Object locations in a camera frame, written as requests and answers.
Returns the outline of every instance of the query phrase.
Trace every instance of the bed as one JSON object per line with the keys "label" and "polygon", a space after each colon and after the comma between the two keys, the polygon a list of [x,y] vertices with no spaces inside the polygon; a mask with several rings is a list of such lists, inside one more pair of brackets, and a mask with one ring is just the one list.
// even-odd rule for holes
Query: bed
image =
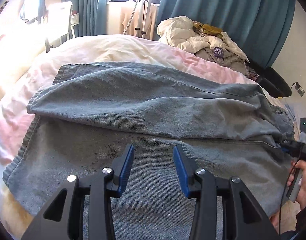
{"label": "bed", "polygon": [[[129,61],[137,63],[162,65],[175,68],[217,83],[256,84],[243,74],[216,63],[207,62],[193,54],[166,44],[126,35],[102,35],[80,37],[69,40],[47,54],[35,58],[32,67],[22,76],[12,91],[0,102],[0,220],[15,239],[20,239],[32,220],[2,181],[5,167],[17,155],[26,131],[34,115],[27,114],[26,105],[39,89],[50,86],[59,68],[64,64]],[[291,113],[279,99],[272,98],[266,91],[268,101],[284,108],[290,118],[297,116]],[[299,137],[299,124],[294,122],[294,137]],[[284,207],[282,231],[295,228],[296,204],[287,203]]]}

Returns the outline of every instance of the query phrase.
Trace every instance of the purple label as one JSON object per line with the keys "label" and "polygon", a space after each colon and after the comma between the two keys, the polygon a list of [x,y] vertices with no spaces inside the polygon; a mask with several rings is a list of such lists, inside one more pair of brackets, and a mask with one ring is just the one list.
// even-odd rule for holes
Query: purple label
{"label": "purple label", "polygon": [[223,49],[222,48],[215,47],[214,50],[213,50],[213,53],[214,53],[215,57],[224,58],[224,54],[223,54]]}

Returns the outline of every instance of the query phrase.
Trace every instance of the teal curtain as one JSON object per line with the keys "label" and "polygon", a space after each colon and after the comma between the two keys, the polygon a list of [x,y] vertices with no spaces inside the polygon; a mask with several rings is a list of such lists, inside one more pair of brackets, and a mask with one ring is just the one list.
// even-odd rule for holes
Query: teal curtain
{"label": "teal curtain", "polygon": [[295,0],[161,0],[156,26],[185,15],[222,28],[245,54],[270,67],[291,27]]}
{"label": "teal curtain", "polygon": [[106,0],[62,0],[71,1],[73,14],[79,13],[80,23],[74,26],[75,36],[106,34]]}

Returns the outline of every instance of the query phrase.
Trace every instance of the metal bolt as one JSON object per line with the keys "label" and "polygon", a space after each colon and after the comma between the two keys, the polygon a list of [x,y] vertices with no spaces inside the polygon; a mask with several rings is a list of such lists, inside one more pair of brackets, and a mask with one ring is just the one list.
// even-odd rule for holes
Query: metal bolt
{"label": "metal bolt", "polygon": [[205,173],[205,170],[204,169],[202,169],[202,168],[198,168],[196,171],[195,171],[197,174],[200,174],[200,175],[202,175],[202,174],[204,174]]}
{"label": "metal bolt", "polygon": [[68,180],[68,182],[73,182],[73,181],[76,180],[76,176],[75,175],[70,175],[70,176],[68,176],[67,180]]}
{"label": "metal bolt", "polygon": [[231,179],[234,183],[239,183],[241,181],[241,179],[237,176],[233,176]]}
{"label": "metal bolt", "polygon": [[109,173],[112,172],[112,169],[111,169],[111,168],[104,168],[104,169],[102,170],[102,172],[105,173],[105,174],[109,174]]}

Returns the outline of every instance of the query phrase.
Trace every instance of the flexible hose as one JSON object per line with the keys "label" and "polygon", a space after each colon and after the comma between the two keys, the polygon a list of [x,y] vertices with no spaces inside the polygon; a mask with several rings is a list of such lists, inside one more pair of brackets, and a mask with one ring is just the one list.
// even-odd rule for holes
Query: flexible hose
{"label": "flexible hose", "polygon": [[130,17],[130,19],[129,19],[129,22],[127,23],[127,26],[126,26],[126,28],[125,28],[125,30],[124,30],[124,32],[123,32],[123,35],[126,34],[127,30],[129,29],[129,27],[130,27],[130,25],[131,25],[131,22],[132,22],[132,20],[133,20],[133,16],[134,16],[134,14],[135,14],[135,10],[136,10],[136,6],[137,6],[137,3],[138,3],[138,2],[139,2],[139,0],[136,0],[135,6],[134,6],[134,9],[133,9],[133,12],[132,12],[131,17]]}

